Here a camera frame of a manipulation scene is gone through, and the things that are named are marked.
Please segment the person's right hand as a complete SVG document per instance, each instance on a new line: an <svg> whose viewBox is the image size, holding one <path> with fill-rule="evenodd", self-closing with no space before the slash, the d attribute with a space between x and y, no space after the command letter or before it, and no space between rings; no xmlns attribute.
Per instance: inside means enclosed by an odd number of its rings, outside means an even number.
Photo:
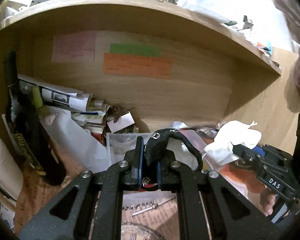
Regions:
<svg viewBox="0 0 300 240"><path fill-rule="evenodd" d="M268 217L273 213L273 207L276 203L276 194L269 188L265 188L260 194L260 205L262 206L263 214Z"/></svg>

